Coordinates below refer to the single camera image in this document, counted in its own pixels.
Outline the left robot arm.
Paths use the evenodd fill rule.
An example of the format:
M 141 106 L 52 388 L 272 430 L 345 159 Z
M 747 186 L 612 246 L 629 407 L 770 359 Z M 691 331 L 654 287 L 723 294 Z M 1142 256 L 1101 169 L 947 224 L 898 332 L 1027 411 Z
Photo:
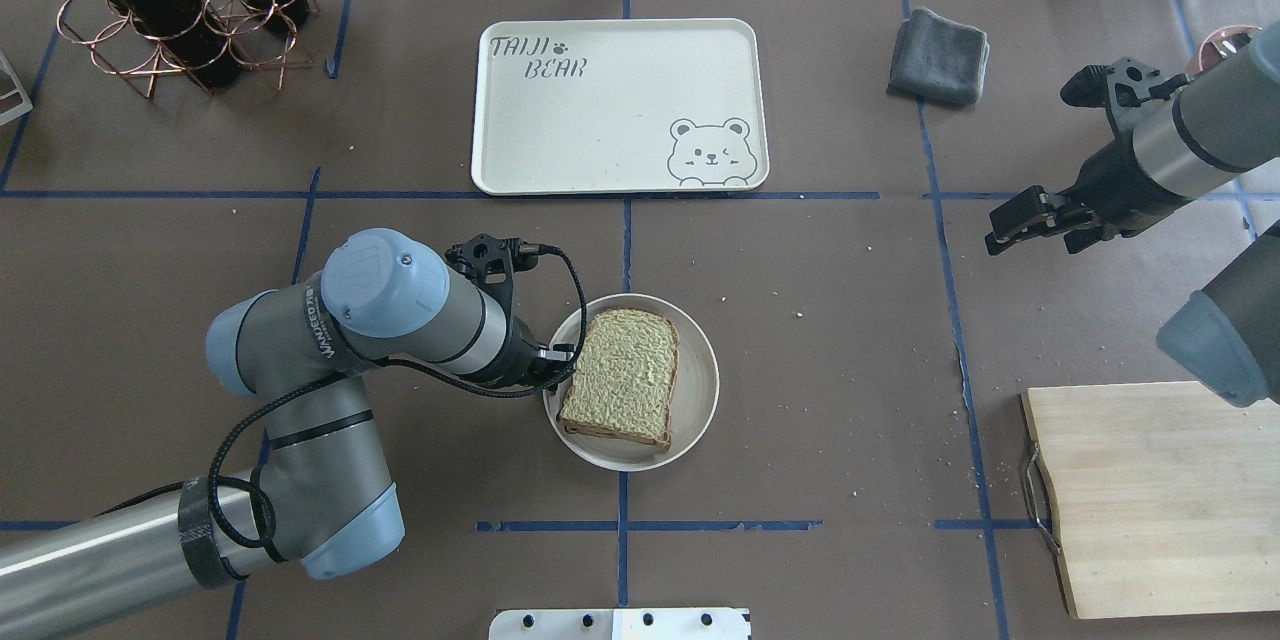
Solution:
M 224 308 L 207 365 L 255 410 L 209 467 L 91 520 L 3 549 L 3 636 L 55 639 L 292 561 L 316 580 L 358 572 L 404 539 L 365 376 L 402 367 L 480 397 L 571 378 L 579 343 L 538 340 L 515 275 L 554 244 L 475 236 L 438 253 L 360 230 L 320 271 Z

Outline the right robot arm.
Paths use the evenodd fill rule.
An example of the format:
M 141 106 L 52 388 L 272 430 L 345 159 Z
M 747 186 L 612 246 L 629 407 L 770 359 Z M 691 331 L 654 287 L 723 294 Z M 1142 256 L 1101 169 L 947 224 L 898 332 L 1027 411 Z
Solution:
M 1135 58 L 1092 63 L 1060 96 L 1103 111 L 1110 140 L 1064 189 L 1028 186 L 995 207 L 984 239 L 992 256 L 1052 236 L 1069 253 L 1132 239 L 1276 163 L 1277 26 L 1244 35 L 1203 70 L 1170 74 Z M 1240 227 L 1235 256 L 1155 340 L 1207 390 L 1247 408 L 1277 401 L 1277 225 L 1242 218 Z

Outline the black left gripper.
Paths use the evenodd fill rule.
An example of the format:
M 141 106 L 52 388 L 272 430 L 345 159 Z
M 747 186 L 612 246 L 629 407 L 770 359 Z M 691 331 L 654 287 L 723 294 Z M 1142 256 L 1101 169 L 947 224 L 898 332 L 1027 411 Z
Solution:
M 538 390 L 556 390 L 575 375 L 576 369 L 564 369 L 556 374 L 556 365 L 576 362 L 579 348 L 575 344 L 544 347 L 532 337 L 521 317 L 512 317 L 508 330 L 508 337 L 495 357 L 493 389 L 538 387 Z

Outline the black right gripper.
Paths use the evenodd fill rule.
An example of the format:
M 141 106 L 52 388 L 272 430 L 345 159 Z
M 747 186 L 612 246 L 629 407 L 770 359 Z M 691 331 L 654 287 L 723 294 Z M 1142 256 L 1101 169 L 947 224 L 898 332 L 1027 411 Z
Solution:
M 1080 253 L 1115 236 L 1138 236 L 1166 219 L 1166 189 L 1142 172 L 1132 145 L 1112 140 L 1082 165 L 1065 195 L 1027 188 L 989 212 L 987 253 L 997 256 L 1029 239 L 1062 236 Z

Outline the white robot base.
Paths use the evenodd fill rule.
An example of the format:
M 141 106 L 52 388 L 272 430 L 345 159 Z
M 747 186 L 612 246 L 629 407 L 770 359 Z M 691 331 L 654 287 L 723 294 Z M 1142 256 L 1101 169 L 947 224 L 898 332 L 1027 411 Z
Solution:
M 732 607 L 509 609 L 489 639 L 751 639 L 750 611 Z

